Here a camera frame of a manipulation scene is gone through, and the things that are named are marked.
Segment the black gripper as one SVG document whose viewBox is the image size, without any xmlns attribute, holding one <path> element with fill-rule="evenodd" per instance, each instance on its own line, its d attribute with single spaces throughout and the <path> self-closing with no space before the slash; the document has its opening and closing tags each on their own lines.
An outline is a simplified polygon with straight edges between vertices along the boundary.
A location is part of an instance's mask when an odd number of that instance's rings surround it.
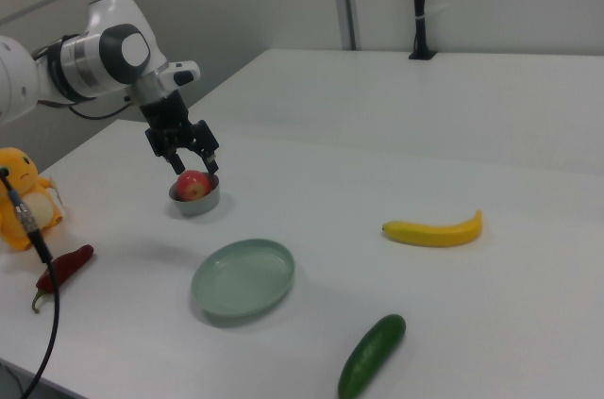
<svg viewBox="0 0 604 399">
<path fill-rule="evenodd" d="M 185 171 L 178 149 L 188 149 L 201 157 L 210 175 L 218 172 L 215 151 L 219 143 L 206 121 L 190 121 L 189 110 L 178 91 L 142 105 L 140 110 L 149 125 L 145 135 L 154 154 L 167 158 L 176 175 Z"/>
</svg>

